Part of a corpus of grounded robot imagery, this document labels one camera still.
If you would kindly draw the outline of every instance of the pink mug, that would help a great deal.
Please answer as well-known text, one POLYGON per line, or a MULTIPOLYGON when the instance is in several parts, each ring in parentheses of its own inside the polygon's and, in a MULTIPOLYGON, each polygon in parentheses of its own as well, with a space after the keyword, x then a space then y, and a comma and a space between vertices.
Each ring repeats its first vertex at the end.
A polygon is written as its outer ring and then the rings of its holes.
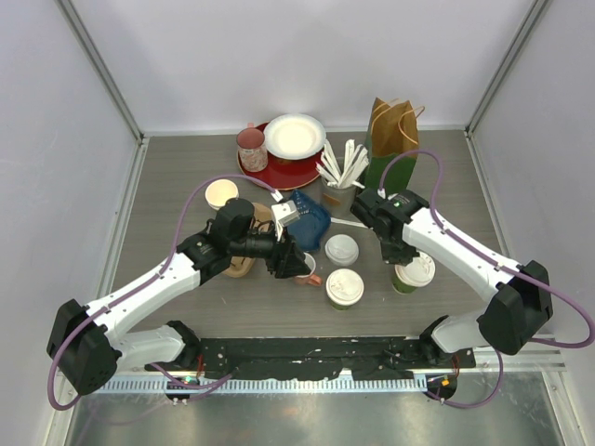
POLYGON ((260 172, 269 163, 269 154, 264 144, 264 133, 248 124, 237 136, 240 163, 248 172, 260 172))
POLYGON ((310 267, 310 274, 306 274, 305 276, 296 276, 294 277, 294 282, 298 285, 314 285, 314 286, 321 286, 323 284, 323 279, 314 274, 316 270, 316 260, 310 254, 306 254, 306 258, 304 259, 306 265, 310 267))

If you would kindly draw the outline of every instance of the green paper cup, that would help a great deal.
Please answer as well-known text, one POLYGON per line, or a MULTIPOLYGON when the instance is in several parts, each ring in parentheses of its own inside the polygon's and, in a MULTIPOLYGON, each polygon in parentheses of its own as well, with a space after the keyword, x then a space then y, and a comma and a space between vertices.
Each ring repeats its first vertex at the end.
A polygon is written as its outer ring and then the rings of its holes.
POLYGON ((406 267, 396 265, 392 271, 391 281, 394 291, 400 295, 409 295, 417 288, 426 286, 434 278, 436 264, 426 253, 419 253, 406 267))

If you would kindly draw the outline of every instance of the paper bag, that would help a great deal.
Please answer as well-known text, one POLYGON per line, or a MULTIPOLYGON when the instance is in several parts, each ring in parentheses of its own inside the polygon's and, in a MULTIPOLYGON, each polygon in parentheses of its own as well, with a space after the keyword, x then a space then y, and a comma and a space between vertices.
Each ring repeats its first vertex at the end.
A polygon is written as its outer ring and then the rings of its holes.
MULTIPOLYGON (((367 188, 378 189, 382 172, 395 156, 418 148, 417 117, 423 111, 424 107, 414 109, 408 100, 376 98, 365 137, 370 157, 364 178, 367 188)), ((408 156, 393 165, 384 181, 387 196, 407 189, 416 161, 416 156, 408 156)))

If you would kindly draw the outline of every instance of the disposable coffee cup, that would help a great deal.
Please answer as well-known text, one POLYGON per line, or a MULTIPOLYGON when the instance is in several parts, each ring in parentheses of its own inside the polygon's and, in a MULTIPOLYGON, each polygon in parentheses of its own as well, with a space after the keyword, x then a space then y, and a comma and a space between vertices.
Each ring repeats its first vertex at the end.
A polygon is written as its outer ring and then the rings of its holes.
POLYGON ((406 267, 395 265, 392 272, 392 287, 401 295, 409 295, 417 288, 428 285, 436 273, 434 260, 426 253, 419 253, 406 267))
POLYGON ((328 239, 324 251, 329 260, 338 267, 352 265, 360 254, 357 243, 345 234, 338 234, 328 239))
POLYGON ((349 309, 364 295, 364 281, 351 269, 337 269, 326 280, 326 295, 334 309, 349 309))

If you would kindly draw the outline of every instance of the white bowl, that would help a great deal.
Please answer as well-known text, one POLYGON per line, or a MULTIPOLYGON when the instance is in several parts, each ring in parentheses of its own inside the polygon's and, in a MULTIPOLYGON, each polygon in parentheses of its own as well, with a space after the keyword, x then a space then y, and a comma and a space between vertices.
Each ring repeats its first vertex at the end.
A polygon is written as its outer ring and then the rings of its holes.
POLYGON ((208 185, 205 191, 206 202, 218 211, 231 198, 238 198, 240 192, 233 181, 218 179, 208 185))

